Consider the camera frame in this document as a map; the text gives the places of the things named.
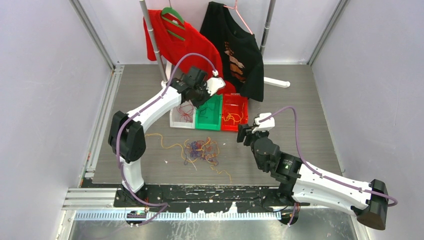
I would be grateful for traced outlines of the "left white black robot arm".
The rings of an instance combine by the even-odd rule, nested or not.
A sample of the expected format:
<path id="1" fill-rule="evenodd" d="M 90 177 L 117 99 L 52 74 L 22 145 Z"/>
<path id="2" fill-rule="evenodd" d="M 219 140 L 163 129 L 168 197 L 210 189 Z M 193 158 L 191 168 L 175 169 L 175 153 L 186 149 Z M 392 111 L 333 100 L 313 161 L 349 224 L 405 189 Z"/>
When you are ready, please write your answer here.
<path id="1" fill-rule="evenodd" d="M 126 200 L 135 207 L 146 200 L 141 170 L 141 158 L 147 149 L 146 131 L 164 114 L 185 102 L 200 107 L 225 85 L 221 78 L 208 78 L 205 71 L 196 67 L 169 83 L 143 105 L 129 112 L 117 111 L 112 117 L 108 144 L 116 155 L 122 185 L 128 190 Z"/>

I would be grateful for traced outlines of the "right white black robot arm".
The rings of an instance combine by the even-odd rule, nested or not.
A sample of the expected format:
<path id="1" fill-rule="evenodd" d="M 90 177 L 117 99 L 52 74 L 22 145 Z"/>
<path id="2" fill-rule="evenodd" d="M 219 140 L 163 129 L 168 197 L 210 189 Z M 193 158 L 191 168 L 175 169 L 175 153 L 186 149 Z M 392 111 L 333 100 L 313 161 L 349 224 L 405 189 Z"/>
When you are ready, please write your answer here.
<path id="1" fill-rule="evenodd" d="M 283 205 L 310 204 L 355 216 L 371 229 L 386 229 L 389 200 L 384 182 L 359 181 L 320 169 L 285 153 L 269 139 L 269 132 L 237 126 L 238 143 L 250 147 L 257 168 L 279 182 L 277 198 Z"/>

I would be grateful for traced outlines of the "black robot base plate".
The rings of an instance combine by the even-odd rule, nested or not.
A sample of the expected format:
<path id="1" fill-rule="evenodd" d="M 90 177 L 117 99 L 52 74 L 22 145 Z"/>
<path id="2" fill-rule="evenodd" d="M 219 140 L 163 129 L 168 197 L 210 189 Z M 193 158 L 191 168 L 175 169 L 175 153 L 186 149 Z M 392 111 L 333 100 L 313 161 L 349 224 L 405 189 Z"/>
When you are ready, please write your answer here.
<path id="1" fill-rule="evenodd" d="M 268 185 L 159 185 L 146 184 L 136 195 L 151 204 L 151 211 L 160 210 L 167 203 L 169 213 L 226 213 L 231 206 L 237 213 L 270 212 L 286 208 L 293 203 L 279 198 L 278 187 Z"/>

